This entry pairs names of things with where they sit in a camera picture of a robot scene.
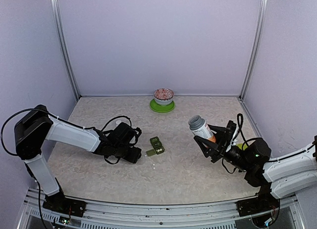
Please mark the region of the amber bottle grey cap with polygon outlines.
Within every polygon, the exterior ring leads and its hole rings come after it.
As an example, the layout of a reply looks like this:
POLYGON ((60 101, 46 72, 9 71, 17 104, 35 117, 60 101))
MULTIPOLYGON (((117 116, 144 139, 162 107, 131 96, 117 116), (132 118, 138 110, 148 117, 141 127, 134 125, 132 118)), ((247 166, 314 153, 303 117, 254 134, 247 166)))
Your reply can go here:
POLYGON ((188 121, 189 128, 195 136, 207 139, 213 143, 216 142, 216 137, 206 120, 199 115, 193 116, 188 121))

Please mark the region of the green pill organizer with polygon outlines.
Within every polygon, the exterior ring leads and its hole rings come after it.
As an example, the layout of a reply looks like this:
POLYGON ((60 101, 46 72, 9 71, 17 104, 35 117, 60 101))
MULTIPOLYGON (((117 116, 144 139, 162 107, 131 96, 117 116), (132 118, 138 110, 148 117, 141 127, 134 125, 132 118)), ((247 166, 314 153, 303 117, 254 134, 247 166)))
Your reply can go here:
POLYGON ((159 155, 165 152, 165 148, 162 145, 160 139, 156 136, 150 139, 150 143, 152 145, 152 149, 146 151, 146 155, 148 157, 159 155))

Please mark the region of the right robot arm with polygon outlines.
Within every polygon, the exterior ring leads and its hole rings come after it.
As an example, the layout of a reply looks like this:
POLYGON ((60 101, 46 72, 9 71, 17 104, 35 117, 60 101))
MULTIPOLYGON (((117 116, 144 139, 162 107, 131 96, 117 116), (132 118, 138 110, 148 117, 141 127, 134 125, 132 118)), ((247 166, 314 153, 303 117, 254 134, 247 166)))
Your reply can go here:
POLYGON ((244 135, 243 120, 239 113, 237 122, 230 120, 227 126, 220 127, 207 124, 196 115, 188 124, 205 158, 210 158, 212 163, 230 163, 235 171, 245 173, 249 185, 262 190, 253 200, 256 210, 264 211, 272 204, 272 197, 281 199, 316 184, 316 141, 294 153, 272 158, 271 149, 261 137, 244 139, 241 146, 237 145, 237 137, 244 135))

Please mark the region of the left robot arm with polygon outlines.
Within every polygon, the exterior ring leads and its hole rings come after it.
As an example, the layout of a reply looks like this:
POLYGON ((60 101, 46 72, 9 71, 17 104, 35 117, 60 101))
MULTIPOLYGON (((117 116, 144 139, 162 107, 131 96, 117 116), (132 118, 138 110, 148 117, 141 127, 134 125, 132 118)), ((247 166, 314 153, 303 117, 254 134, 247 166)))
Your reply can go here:
POLYGON ((58 211, 63 212, 69 207, 69 200, 64 197, 61 186, 53 176, 42 155, 41 147, 45 141, 55 141, 75 146, 95 155, 115 157, 132 164, 137 163, 142 150, 135 145, 142 134, 140 128, 132 127, 132 123, 120 123, 114 130, 98 130, 95 127, 83 127, 70 123, 53 115, 44 105, 21 110, 10 116, 4 123, 14 117, 25 114, 15 124, 15 152, 5 149, 11 156, 19 157, 30 175, 49 198, 49 202, 58 211))

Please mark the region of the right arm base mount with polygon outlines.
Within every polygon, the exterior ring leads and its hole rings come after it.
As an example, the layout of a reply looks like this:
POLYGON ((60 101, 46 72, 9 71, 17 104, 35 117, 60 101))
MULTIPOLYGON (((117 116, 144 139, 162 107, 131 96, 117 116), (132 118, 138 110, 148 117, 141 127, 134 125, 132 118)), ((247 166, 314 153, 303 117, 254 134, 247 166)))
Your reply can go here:
POLYGON ((239 200, 236 202, 240 217, 249 216, 273 210, 280 206, 280 200, 274 198, 270 193, 258 193, 256 197, 239 200))

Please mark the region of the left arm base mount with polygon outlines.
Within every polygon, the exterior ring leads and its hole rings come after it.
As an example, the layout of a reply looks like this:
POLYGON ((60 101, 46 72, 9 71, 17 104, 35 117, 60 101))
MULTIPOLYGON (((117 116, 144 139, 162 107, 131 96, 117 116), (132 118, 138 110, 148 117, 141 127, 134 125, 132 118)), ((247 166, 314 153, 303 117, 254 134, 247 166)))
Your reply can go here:
POLYGON ((45 196, 43 208, 69 216, 83 217, 86 209, 86 202, 70 199, 65 196, 45 196))

